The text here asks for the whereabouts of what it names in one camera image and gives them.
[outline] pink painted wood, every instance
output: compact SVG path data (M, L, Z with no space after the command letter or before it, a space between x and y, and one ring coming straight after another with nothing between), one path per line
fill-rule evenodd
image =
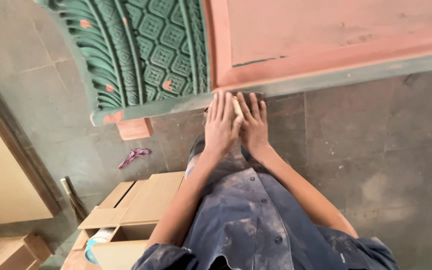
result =
M432 0L203 4L213 90L432 55Z
M149 118L119 121L116 125L124 141L148 138L153 135L153 126Z

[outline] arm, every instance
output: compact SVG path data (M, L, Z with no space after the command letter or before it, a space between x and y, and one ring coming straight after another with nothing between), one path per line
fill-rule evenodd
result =
M241 93L237 94L237 98L245 118L241 132L244 148L291 193L314 224L339 230L357 238L356 230L338 209L290 165L286 164L271 147L268 142L265 102L261 101L258 106L256 95L250 94L250 111Z
M191 174L174 195L171 203L149 237L146 249L153 244L181 246L193 223L201 192L219 161L238 139L242 117L233 121L232 95L219 93L209 105L206 118L206 145Z

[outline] green carved pattern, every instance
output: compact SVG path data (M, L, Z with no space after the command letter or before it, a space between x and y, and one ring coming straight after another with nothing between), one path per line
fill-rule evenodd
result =
M36 0L81 49L96 110L209 92L200 0Z

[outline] broom handle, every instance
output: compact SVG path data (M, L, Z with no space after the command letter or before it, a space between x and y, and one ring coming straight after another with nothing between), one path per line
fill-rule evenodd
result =
M71 188L69 188L69 184L66 178L61 179L61 184L63 184L64 190L66 190L66 194L68 195L72 194Z

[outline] wooden door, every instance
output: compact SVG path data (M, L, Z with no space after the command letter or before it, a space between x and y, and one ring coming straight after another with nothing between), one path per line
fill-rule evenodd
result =
M0 117L0 224L48 219L53 214L43 200L41 183L13 134Z

